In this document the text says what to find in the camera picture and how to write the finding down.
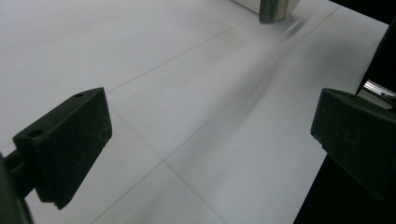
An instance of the screw hole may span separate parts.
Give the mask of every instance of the screw hole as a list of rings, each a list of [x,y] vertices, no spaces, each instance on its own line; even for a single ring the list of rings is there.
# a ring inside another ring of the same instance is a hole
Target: screw hole
[[[41,130],[34,130],[34,131],[29,132],[28,135],[29,135],[29,137],[38,137],[42,133],[43,133],[43,131],[41,131]]]

